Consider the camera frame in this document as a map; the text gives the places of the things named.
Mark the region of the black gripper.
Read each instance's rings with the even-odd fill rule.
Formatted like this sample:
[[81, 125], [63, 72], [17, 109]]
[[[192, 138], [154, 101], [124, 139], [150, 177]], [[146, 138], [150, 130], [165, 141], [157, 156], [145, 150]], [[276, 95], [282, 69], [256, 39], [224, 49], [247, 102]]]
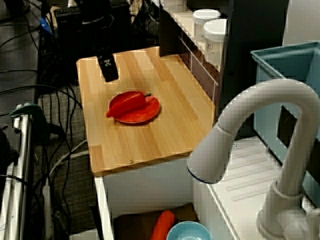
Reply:
[[119, 78], [115, 58], [112, 54], [112, 27], [114, 19], [83, 21], [83, 30], [88, 39], [88, 56], [97, 56], [104, 80], [112, 82]]

